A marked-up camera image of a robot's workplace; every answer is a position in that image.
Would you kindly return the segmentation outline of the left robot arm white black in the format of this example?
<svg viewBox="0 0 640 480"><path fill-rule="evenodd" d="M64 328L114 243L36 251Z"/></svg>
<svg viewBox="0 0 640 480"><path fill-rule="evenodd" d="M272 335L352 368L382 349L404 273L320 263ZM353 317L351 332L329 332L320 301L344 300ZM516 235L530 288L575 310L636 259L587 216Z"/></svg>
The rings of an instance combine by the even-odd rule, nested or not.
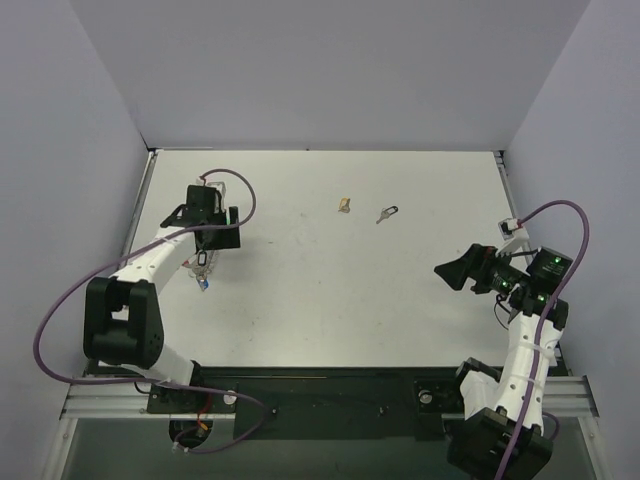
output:
<svg viewBox="0 0 640 480"><path fill-rule="evenodd" d="M91 360L172 383L170 399L181 410L200 408L204 384L195 380L196 363L165 341L159 294L181 268L201 290L222 250L241 246L238 208L224 206L226 185L190 185L186 200L160 224L157 246L130 259L113 275L86 286L84 354Z"/></svg>

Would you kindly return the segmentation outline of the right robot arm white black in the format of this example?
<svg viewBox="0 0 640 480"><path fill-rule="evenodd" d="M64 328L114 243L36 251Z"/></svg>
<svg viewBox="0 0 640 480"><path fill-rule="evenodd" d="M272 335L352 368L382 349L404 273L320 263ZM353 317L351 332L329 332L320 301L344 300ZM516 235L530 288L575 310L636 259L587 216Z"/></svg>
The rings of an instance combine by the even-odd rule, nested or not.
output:
<svg viewBox="0 0 640 480"><path fill-rule="evenodd" d="M434 269L453 290L472 279L474 293L495 293L511 308L503 368L469 358L446 386L449 402L464 409L463 421L451 430L447 460L474 479L532 479L553 452L542 400L569 306L552 295L573 261L540 248L525 270L510 262L492 246L473 244Z"/></svg>

